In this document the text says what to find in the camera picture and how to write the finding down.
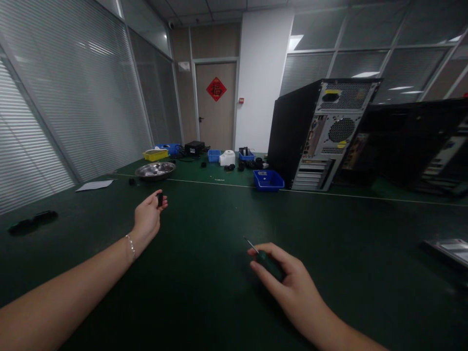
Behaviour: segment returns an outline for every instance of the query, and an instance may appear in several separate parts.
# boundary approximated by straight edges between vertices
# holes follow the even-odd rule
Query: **red diamond decoration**
[[[215,101],[218,101],[226,90],[226,87],[221,83],[218,77],[215,77],[210,85],[208,85],[208,88],[206,88],[208,94],[210,94]]]

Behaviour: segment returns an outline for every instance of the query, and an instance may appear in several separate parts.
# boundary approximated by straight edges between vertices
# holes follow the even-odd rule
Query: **green screwdriver handle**
[[[260,250],[257,254],[257,262],[261,264],[272,276],[274,276],[280,283],[286,278],[286,274],[278,265],[277,262],[273,261],[265,251]]]

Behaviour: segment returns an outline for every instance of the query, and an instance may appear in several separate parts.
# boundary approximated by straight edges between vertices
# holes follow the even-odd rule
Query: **hand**
[[[168,206],[167,196],[164,196],[161,206],[158,207],[156,195],[161,192],[159,189],[152,193],[135,209],[135,225],[130,237],[134,242],[137,257],[154,239],[161,227],[160,214]]]
[[[329,309],[320,296],[304,264],[275,244],[256,245],[273,257],[283,268],[286,278],[280,283],[262,265],[252,261],[250,267],[277,300],[297,330],[322,350],[343,331],[343,322]],[[255,256],[254,249],[248,254]]]

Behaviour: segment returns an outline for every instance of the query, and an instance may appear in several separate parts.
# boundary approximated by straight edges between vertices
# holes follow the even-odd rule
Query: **white container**
[[[219,165],[220,166],[229,166],[231,164],[235,164],[235,153],[232,150],[226,150],[219,157]]]

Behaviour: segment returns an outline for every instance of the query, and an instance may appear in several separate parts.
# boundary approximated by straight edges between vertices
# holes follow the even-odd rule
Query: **yellow plastic bin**
[[[143,155],[145,156],[145,160],[154,162],[158,161],[162,158],[169,157],[169,154],[167,152],[167,149],[162,149],[162,150],[146,150]]]

